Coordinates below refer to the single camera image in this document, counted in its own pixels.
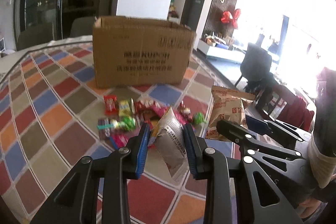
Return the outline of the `right hand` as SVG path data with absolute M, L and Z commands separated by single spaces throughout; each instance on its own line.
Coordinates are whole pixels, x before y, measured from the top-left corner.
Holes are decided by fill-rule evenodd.
M 314 197 L 309 197 L 307 200 L 299 204 L 301 212 L 299 216 L 301 219 L 310 217 L 321 205 L 322 201 L 315 199 Z

